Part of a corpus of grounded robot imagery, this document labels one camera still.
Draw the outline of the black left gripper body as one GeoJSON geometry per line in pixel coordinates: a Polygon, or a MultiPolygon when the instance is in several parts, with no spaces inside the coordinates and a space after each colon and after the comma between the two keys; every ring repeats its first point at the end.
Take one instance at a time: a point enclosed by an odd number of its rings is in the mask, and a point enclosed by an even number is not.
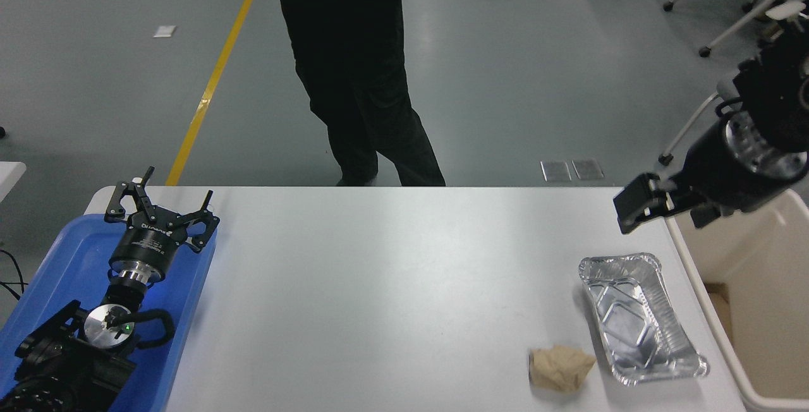
{"type": "Polygon", "coordinates": [[[188,236],[189,222],[164,207],[154,208],[154,219],[145,212],[130,214],[127,228],[110,258],[119,272],[136,262],[150,266],[154,274],[167,274],[177,251],[188,236]]]}

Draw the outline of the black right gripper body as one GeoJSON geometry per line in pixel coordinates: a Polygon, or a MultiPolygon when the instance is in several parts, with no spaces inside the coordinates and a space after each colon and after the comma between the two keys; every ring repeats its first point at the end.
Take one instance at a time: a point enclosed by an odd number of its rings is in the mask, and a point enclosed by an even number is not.
{"type": "Polygon", "coordinates": [[[708,202],[753,212],[806,175],[806,151],[777,149],[750,118],[722,118],[691,145],[671,181],[708,202]]]}

